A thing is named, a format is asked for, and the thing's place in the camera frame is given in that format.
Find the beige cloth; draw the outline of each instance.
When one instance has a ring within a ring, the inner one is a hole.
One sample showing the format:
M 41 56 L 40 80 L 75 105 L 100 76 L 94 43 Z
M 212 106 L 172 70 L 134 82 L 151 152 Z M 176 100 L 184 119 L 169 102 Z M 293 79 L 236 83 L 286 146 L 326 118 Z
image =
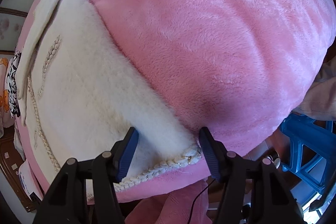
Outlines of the beige cloth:
M 336 57 L 322 65 L 303 102 L 293 111 L 320 121 L 336 121 Z

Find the black and white floral fabric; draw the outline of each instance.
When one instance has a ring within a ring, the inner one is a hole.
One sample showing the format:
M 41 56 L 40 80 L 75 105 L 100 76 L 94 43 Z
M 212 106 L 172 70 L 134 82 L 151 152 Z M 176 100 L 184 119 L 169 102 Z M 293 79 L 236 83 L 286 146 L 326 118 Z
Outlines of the black and white floral fabric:
M 20 117 L 19 105 L 17 103 L 17 88 L 15 83 L 15 73 L 17 70 L 17 66 L 19 65 L 20 58 L 21 58 L 21 52 L 17 51 L 14 54 L 13 62 L 7 74 L 8 99 L 9 99 L 10 114 L 12 117 L 14 117 L 15 115 L 17 117 Z

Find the metal pin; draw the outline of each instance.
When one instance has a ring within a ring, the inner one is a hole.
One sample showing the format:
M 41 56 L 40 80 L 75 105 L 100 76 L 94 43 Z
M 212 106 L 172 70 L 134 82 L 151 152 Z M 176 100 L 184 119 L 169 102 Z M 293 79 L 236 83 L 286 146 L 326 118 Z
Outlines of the metal pin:
M 74 158 L 70 158 L 67 160 L 67 164 L 68 165 L 73 165 L 76 162 L 76 160 Z
M 271 160 L 268 159 L 268 158 L 264 158 L 264 159 L 262 160 L 262 162 L 263 162 L 263 164 L 266 164 L 266 165 L 270 165 L 270 164 L 272 163 Z
M 229 158 L 235 158 L 237 156 L 237 154 L 233 151 L 229 151 L 226 153 L 226 155 L 229 157 Z
M 103 156 L 103 158 L 108 159 L 112 156 L 112 153 L 110 151 L 105 151 L 101 155 Z

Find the blue gripper pad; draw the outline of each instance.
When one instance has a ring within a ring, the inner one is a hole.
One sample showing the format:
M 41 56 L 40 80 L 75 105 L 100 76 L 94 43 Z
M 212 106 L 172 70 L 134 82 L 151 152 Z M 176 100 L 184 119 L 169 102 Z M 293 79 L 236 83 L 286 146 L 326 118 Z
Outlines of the blue gripper pad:
M 222 143 L 220 143 L 220 146 L 219 143 L 214 140 L 208 128 L 201 128 L 199 131 L 199 144 L 201 145 L 211 177 L 217 181 L 221 181 L 221 162 L 225 162 L 224 151 L 221 150 L 221 146 L 224 146 Z
M 113 157 L 113 164 L 117 168 L 116 179 L 118 182 L 127 175 L 135 149 L 137 148 L 139 133 L 134 127 L 130 127 L 124 140 L 120 143 Z

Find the black cable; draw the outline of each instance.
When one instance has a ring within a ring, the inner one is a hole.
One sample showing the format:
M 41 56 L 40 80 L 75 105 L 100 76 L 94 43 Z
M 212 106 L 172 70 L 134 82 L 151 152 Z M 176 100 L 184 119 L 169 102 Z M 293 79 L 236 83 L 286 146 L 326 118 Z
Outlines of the black cable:
M 205 188 L 202 190 L 202 192 L 200 192 L 200 193 L 197 195 L 197 197 L 194 199 L 194 201 L 193 201 L 193 205 L 191 205 L 191 210 L 190 210 L 189 220 L 188 220 L 187 224 L 190 224 L 191 216 L 193 215 L 194 205 L 195 205 L 195 202 L 196 202 L 197 198 L 198 198 L 198 197 L 199 197 L 199 196 L 200 196 L 206 189 L 208 189 L 209 186 L 210 186 L 215 180 L 216 180 L 216 179 L 213 179 L 213 181 L 210 182 L 209 185 L 208 185 L 207 187 L 205 187 Z

